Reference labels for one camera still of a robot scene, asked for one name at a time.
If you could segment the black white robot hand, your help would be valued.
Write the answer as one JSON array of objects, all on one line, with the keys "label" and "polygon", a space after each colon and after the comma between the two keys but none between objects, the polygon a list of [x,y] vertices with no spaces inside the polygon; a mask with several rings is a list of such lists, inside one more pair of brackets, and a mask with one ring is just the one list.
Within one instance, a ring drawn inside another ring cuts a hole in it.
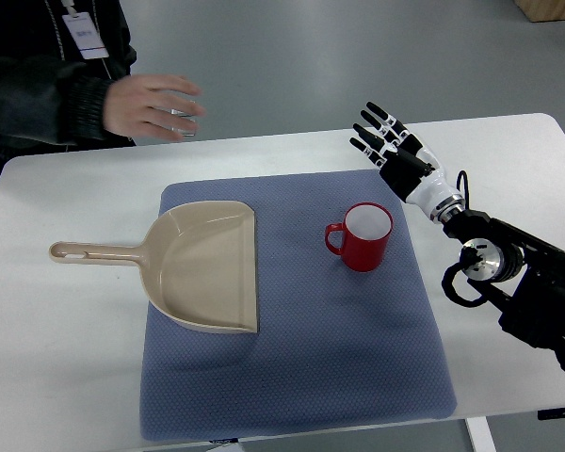
[{"label": "black white robot hand", "polygon": [[401,121],[368,102],[361,111],[369,128],[355,123],[350,144],[377,167],[379,176],[404,203],[418,206],[434,223],[445,224],[466,210],[466,199],[451,186],[442,163]]}]

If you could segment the person's bare hand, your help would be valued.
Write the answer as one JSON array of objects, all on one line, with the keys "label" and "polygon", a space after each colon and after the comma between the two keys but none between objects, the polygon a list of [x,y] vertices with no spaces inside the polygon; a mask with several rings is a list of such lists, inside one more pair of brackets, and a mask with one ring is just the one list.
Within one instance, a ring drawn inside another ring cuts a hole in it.
[{"label": "person's bare hand", "polygon": [[[183,126],[185,118],[172,115],[170,109],[179,101],[194,101],[200,94],[201,89],[197,85],[180,75],[126,76],[113,83],[106,92],[103,127],[107,132],[122,137],[181,141],[184,137],[177,129]],[[206,110],[198,105],[197,117],[201,117]]]}]

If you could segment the person's black sleeve forearm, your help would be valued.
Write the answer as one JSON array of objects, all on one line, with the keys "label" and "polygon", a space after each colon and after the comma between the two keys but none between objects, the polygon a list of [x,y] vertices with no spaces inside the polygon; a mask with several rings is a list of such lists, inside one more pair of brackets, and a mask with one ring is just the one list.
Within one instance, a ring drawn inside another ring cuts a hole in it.
[{"label": "person's black sleeve forearm", "polygon": [[114,139],[103,124],[112,84],[87,74],[81,62],[0,56],[0,153],[67,145],[96,149]]}]

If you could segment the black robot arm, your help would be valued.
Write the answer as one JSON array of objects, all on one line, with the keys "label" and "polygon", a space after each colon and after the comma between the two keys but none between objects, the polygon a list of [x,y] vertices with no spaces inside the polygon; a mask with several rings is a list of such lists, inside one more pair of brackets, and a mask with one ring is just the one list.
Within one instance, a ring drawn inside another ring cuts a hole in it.
[{"label": "black robot arm", "polygon": [[492,304],[504,332],[553,351],[565,372],[565,251],[471,209],[465,171],[457,188],[463,200],[444,220],[444,233],[462,248],[442,279],[446,297],[466,308]]}]

